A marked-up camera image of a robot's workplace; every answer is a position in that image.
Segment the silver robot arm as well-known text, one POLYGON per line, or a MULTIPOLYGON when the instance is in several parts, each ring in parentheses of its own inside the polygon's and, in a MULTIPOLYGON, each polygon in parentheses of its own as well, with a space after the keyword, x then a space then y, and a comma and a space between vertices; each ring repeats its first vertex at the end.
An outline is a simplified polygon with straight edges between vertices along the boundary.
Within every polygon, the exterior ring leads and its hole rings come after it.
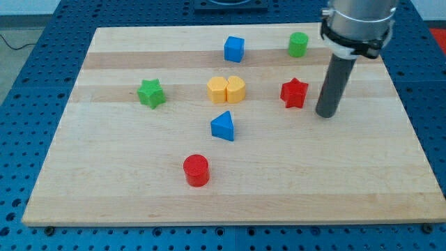
POLYGON ((389 43, 398 0, 329 0, 321 9, 321 38, 337 57, 375 59, 389 43))

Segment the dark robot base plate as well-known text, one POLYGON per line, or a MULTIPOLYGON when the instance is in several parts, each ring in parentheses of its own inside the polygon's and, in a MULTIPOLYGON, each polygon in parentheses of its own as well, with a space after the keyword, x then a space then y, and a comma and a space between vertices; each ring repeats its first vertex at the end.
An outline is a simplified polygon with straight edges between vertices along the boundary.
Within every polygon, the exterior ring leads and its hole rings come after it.
POLYGON ((195 12, 268 9, 269 0, 193 0, 195 12))

